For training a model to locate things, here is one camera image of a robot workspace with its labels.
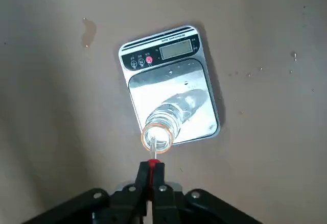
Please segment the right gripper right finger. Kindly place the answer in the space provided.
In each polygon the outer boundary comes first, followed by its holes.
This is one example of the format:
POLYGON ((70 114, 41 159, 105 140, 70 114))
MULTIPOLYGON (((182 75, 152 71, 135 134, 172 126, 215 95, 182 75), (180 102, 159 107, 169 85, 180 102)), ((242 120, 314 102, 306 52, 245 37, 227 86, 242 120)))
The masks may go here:
POLYGON ((183 194, 165 182, 165 164, 153 162, 154 223, 255 223, 255 219, 203 189, 183 194))

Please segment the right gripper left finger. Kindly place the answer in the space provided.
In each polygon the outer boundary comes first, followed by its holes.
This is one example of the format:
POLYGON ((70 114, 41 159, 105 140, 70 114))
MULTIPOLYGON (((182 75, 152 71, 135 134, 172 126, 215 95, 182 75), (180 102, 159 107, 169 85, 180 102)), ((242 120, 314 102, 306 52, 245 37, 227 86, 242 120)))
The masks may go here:
POLYGON ((139 216, 139 202, 146 201, 149 186, 150 162, 139 165, 133 183, 109 194, 102 188, 93 188, 61 203, 24 223, 131 223, 139 216))

